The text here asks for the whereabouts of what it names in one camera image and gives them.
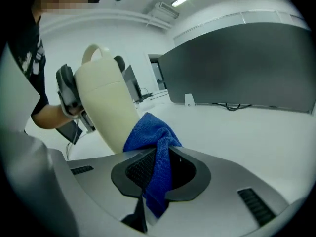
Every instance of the white table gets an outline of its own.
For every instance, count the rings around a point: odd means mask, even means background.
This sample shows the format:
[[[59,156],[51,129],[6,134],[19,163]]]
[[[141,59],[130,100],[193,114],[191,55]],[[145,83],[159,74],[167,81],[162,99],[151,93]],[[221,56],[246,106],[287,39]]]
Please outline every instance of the white table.
[[[185,107],[160,93],[137,109],[166,122],[183,147],[232,160],[262,178],[291,203],[316,180],[316,118],[303,113],[220,106]],[[112,154],[97,132],[80,139],[72,159]]]

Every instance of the microfiber cloth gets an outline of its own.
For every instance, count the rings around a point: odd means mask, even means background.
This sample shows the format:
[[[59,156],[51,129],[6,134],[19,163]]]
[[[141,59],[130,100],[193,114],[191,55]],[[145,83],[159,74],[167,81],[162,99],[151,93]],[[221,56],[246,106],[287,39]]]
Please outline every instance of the microfiber cloth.
[[[172,189],[169,146],[181,147],[177,136],[162,120],[146,113],[131,131],[123,151],[156,146],[154,173],[143,196],[147,207],[159,218],[166,210],[164,197]]]

